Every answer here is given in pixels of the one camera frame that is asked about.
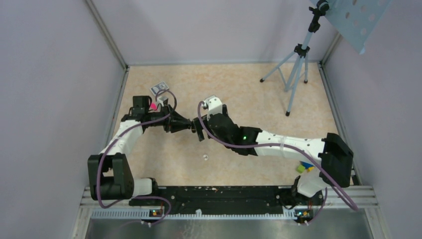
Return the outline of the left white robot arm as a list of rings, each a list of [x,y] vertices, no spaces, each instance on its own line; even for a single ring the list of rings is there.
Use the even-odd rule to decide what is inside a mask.
[[[158,112],[150,111],[150,96],[135,96],[129,113],[121,119],[115,136],[99,154],[88,158],[90,193],[93,200],[124,200],[140,196],[148,206],[159,201],[153,178],[134,179],[127,161],[135,143],[148,127],[161,126],[175,133],[192,129],[191,120],[178,114],[166,101]]]

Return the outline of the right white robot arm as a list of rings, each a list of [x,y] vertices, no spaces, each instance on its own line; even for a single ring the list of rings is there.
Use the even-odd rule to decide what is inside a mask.
[[[292,199],[305,205],[316,192],[333,186],[343,191],[350,186],[353,152],[336,133],[323,138],[297,138],[274,134],[256,127],[238,126],[228,115],[202,116],[203,102],[197,106],[198,121],[209,138],[242,156],[279,156],[306,162],[315,169],[295,182]]]

